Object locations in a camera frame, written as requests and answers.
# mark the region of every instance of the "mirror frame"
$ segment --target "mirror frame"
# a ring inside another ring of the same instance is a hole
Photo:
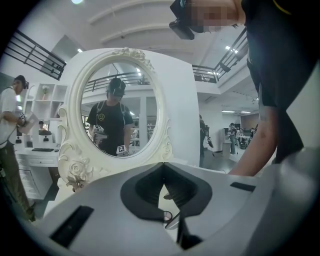
[[[117,50],[100,49],[77,54],[76,61],[68,65],[82,65],[70,84],[66,104],[59,109],[62,119],[62,142],[58,157],[60,177],[68,183],[70,178],[80,177],[85,183],[99,178],[121,173],[132,168],[158,162],[167,162],[173,158],[172,143],[168,136],[170,120],[167,115],[166,99],[163,87],[150,60],[142,50],[123,48]],[[88,137],[81,118],[83,91],[92,74],[114,62],[130,62],[143,70],[153,88],[157,104],[155,132],[147,145],[135,155],[114,157],[99,150]]]

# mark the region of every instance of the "ornate white mirror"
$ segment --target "ornate white mirror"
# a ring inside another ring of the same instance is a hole
[[[102,152],[131,157],[153,138],[157,124],[153,83],[133,62],[112,62],[92,74],[83,90],[81,117],[87,135]]]
[[[70,86],[67,104],[59,110],[63,136],[58,168],[66,183],[88,183],[172,156],[164,88],[143,51],[82,52],[64,73],[61,80]],[[112,117],[114,107],[117,115]],[[128,148],[124,155],[122,146]]]

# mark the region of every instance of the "shelving unit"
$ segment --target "shelving unit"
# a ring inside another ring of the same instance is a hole
[[[67,86],[56,85],[53,92],[53,101],[64,102],[67,93]]]
[[[44,96],[43,86],[48,86],[47,93]],[[59,144],[62,137],[61,131],[58,129],[58,124],[61,121],[58,115],[58,109],[65,102],[67,94],[67,85],[52,84],[52,83],[32,83],[27,91],[24,101],[24,114],[28,118],[31,113],[40,121],[50,122],[50,131],[55,134],[55,143]],[[31,131],[33,147],[39,148],[39,126],[35,125]]]

